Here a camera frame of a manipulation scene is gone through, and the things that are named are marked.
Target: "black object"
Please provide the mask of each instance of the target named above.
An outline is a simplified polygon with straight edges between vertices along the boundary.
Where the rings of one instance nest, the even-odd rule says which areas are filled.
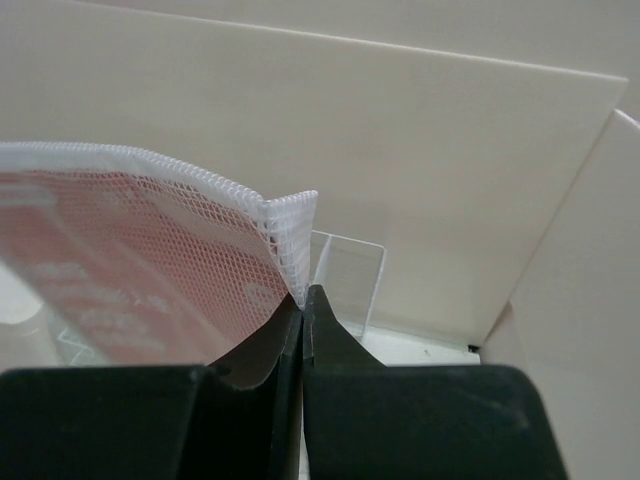
[[[300,316],[287,297],[209,367],[0,376],[0,479],[297,478]]]
[[[567,478],[518,370],[384,367],[336,321],[320,286],[303,317],[311,480]]]

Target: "white panel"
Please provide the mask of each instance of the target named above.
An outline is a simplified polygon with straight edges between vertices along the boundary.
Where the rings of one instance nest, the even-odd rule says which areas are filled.
[[[481,343],[625,81],[54,1],[0,20],[0,136],[131,144],[389,249],[373,319]]]
[[[637,0],[87,0],[617,74],[640,118]]]
[[[528,371],[581,480],[640,469],[639,180],[640,128],[616,112],[512,298]],[[493,337],[489,358],[514,346]]]

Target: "white side panel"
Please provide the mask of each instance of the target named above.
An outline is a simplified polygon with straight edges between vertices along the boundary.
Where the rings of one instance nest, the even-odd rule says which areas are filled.
[[[580,480],[640,469],[639,182],[640,128],[616,112],[512,297],[515,337],[482,352],[517,364],[521,341]]]
[[[637,0],[86,0],[629,77],[640,118]]]
[[[615,77],[42,0],[0,17],[0,137],[135,145],[388,248],[373,320],[480,344]]]

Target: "white mesh bag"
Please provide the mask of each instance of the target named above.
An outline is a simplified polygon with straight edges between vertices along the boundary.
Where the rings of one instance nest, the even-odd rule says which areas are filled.
[[[208,363],[304,304],[316,198],[138,148],[0,144],[0,254],[111,362]]]

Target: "pink mesh fabric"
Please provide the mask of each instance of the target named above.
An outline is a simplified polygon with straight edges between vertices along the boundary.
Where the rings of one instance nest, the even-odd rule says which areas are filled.
[[[315,192],[269,202],[125,147],[4,145],[0,165],[2,255],[114,363],[211,362],[304,301]]]

